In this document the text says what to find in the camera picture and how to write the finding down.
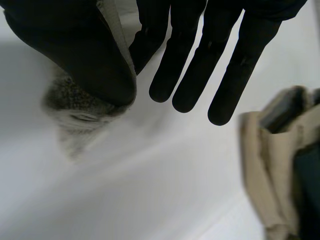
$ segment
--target white surface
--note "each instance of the white surface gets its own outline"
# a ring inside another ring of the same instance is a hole
[[[132,40],[138,15],[124,0],[119,6]],[[55,126],[39,108],[50,63],[17,39],[1,15],[1,240],[262,240],[262,226],[242,185],[237,116],[261,109],[282,88],[320,86],[318,32],[309,1],[283,23],[232,120],[218,127],[207,111],[239,25],[193,111],[181,114],[171,101],[159,104],[148,96],[162,48],[138,77],[131,111],[84,163],[72,165],[60,153]]]

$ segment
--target beige fabric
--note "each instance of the beige fabric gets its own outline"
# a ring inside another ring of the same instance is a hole
[[[291,91],[282,91],[265,111]],[[286,240],[297,235],[299,221],[293,198],[293,158],[295,153],[319,139],[320,106],[310,109],[306,98],[305,110],[289,124],[286,131],[271,134],[261,127],[266,112],[245,115],[241,133],[244,181],[270,240]]]

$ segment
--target gloved hand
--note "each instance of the gloved hand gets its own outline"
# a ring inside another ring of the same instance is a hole
[[[171,7],[171,38],[149,90],[154,101],[168,100],[194,44],[199,19],[206,7],[200,44],[172,100],[177,111],[189,112],[202,94],[244,9],[238,42],[208,111],[213,124],[224,125],[232,117],[265,46],[277,34],[281,22],[294,18],[306,1],[208,0],[206,6],[206,0],[136,0],[142,29],[129,48],[136,73],[142,71],[163,43]]]

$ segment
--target fuzzy fabric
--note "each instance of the fuzzy fabric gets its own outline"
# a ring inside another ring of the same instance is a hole
[[[97,7],[136,80],[114,0],[99,0]],[[73,161],[79,160],[84,150],[92,146],[98,136],[105,133],[108,124],[121,116],[129,105],[115,107],[101,101],[83,91],[60,67],[53,69],[54,80],[44,96],[42,108],[58,125],[59,142],[66,155]]]

